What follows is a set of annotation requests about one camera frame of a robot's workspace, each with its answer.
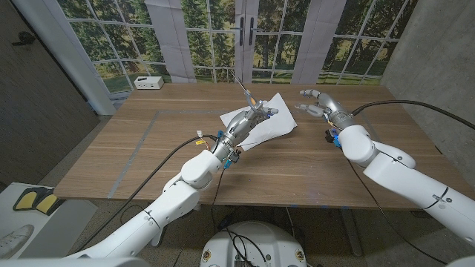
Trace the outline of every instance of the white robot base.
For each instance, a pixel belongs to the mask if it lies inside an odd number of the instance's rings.
[[[246,221],[235,223],[227,229],[230,232],[220,231],[207,242],[201,256],[200,267],[249,266],[233,246],[231,238],[235,236],[233,233],[249,238],[262,251],[266,263],[259,250],[249,240],[241,237],[241,242],[239,237],[235,238],[237,249],[244,254],[246,248],[247,260],[254,266],[307,266],[302,246],[292,235],[275,225]]]

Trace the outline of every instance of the window pane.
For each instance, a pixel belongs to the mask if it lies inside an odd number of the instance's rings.
[[[58,0],[59,6],[69,19],[93,19],[85,0]]]
[[[254,67],[271,68],[274,64],[276,35],[258,35],[255,37]]]
[[[377,79],[377,78],[364,78],[361,84],[362,85],[379,85],[380,81],[381,79]]]
[[[182,0],[181,8],[185,18],[185,27],[208,28],[206,0]]]
[[[358,35],[372,0],[349,0],[344,5],[336,34]]]
[[[118,0],[125,22],[131,24],[151,24],[145,0]]]
[[[234,71],[235,70],[217,69],[216,82],[232,82],[233,77],[230,72],[234,72]]]
[[[355,44],[355,39],[333,38],[333,42],[328,50],[323,70],[341,72],[348,60],[350,51]]]
[[[206,32],[186,32],[191,51],[191,60],[196,66],[212,66],[211,45],[209,44],[209,33]]]
[[[235,65],[235,35],[213,33],[214,65],[233,67]]]
[[[378,49],[381,47],[380,41],[361,39],[356,45],[356,49],[351,56],[350,62],[345,69],[345,73],[365,74]]]
[[[406,8],[402,11],[401,16],[399,17],[393,32],[390,34],[390,38],[401,38],[402,32],[406,28],[407,22],[409,21],[410,16],[413,14],[414,7],[416,7],[417,0],[409,0],[406,4]]]
[[[362,35],[386,37],[403,4],[404,0],[377,1]]]
[[[318,77],[317,85],[336,85],[338,78],[338,75],[322,73]]]
[[[194,77],[197,82],[214,82],[213,70],[210,69],[194,69]]]
[[[135,79],[138,76],[148,76],[145,66],[142,63],[130,61],[122,62],[122,64],[125,67],[125,71],[127,72],[128,78],[132,82],[132,86],[134,86],[134,89],[137,89],[134,84]]]
[[[116,58],[104,32],[96,22],[71,22],[71,27],[91,61]]]
[[[104,24],[104,28],[121,59],[138,59],[139,55],[125,26]]]
[[[389,58],[393,54],[394,49],[396,49],[397,44],[397,42],[384,43],[383,49],[381,49],[381,52],[379,52],[379,55],[376,57],[373,66],[371,66],[370,71],[368,71],[368,75],[383,75],[384,69],[386,69],[386,65],[389,62]]]
[[[143,60],[164,62],[154,29],[142,27],[131,27],[130,29]]]
[[[209,0],[211,25],[215,30],[229,30],[235,27],[235,1]]]
[[[282,71],[275,71],[272,77],[272,83],[289,84],[292,80],[293,73],[284,73]]]
[[[270,71],[252,71],[252,83],[270,83]]]
[[[266,32],[278,32],[283,11],[284,0],[260,0],[257,27]]]
[[[288,1],[282,30],[303,32],[309,6],[310,0]]]
[[[131,86],[122,72],[119,62],[94,64],[97,72],[111,93],[130,91]]]
[[[361,77],[354,76],[342,76],[340,79],[339,85],[359,85]]]
[[[114,0],[90,0],[97,18],[106,21],[122,22]]]
[[[297,60],[298,48],[302,36],[283,34],[279,41],[277,56],[275,58],[275,69],[293,70]]]
[[[162,76],[164,82],[171,82],[170,74],[166,70],[165,65],[145,64],[151,76]]]

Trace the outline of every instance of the wooden table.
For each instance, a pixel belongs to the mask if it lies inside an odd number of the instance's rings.
[[[314,88],[329,93],[352,110],[368,102],[394,99],[385,87],[256,84],[246,87],[255,97],[266,100],[279,92],[298,126],[285,136],[243,152],[239,163],[224,173],[216,204],[376,207],[342,152],[325,141],[324,132],[329,126],[323,119],[293,106],[296,102],[314,102],[298,93]],[[136,90],[58,184],[55,194],[66,199],[124,200],[171,150],[196,136],[196,130],[216,135],[218,130],[225,130],[219,115],[246,105],[242,89],[234,84],[166,84],[162,90]],[[374,140],[409,153],[417,162],[417,170],[475,199],[469,184],[401,105],[368,108],[356,116],[356,121]],[[155,200],[165,183],[203,149],[204,145],[195,144],[182,148],[136,199]],[[356,169],[382,207],[416,208],[368,179],[358,166]],[[212,186],[202,192],[201,203],[212,202],[218,179],[216,174]]]

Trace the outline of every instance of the robot finger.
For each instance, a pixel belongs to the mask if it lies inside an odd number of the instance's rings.
[[[295,104],[295,107],[307,111],[310,115],[318,118],[321,118],[324,115],[324,110],[314,105]]]

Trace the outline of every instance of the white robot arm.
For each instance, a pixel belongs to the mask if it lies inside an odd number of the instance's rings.
[[[152,245],[157,245],[166,225],[198,205],[200,191],[209,187],[212,174],[218,172],[222,163],[225,160],[237,162],[240,152],[234,151],[234,147],[245,140],[258,123],[278,112],[264,108],[262,101],[256,102],[249,91],[245,90],[245,94],[251,109],[234,117],[210,151],[204,150],[186,162],[150,206],[109,237],[67,258],[130,257],[137,255],[150,240]]]
[[[303,90],[318,105],[298,104],[317,117],[324,117],[336,129],[338,142],[349,161],[379,185],[417,204],[445,227],[475,246],[475,201],[418,171],[416,161],[404,151],[371,140],[339,102],[326,93]]]

